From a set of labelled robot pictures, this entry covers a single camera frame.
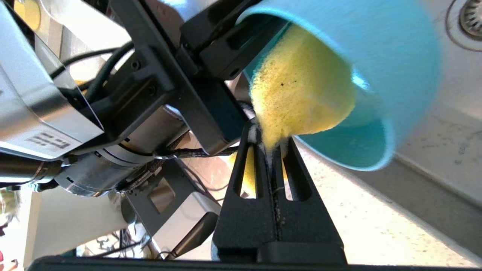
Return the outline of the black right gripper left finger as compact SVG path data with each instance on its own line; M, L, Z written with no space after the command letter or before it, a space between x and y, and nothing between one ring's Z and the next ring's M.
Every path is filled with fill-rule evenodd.
M247 155L253 150L255 198L240 195ZM246 123L231 172L221 213L212 237L212 259L225 262L255 262L258 249L276 239L270 173L261 131L254 120Z

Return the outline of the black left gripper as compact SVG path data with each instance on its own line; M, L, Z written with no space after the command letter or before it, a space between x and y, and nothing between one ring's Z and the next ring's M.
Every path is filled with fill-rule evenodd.
M188 20L158 0L113 0L114 14L134 53L113 76L113 62L89 87L89 103L105 133L89 149L118 144L169 105L179 111L208 154L241 134L246 117L224 84L233 79L286 26L279 17L239 16L260 0L217 0Z

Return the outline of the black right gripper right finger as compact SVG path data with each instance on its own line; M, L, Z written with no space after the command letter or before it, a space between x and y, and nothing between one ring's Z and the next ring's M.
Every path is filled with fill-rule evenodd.
M344 244L294 142L273 153L275 240L260 247L270 263L346 264Z

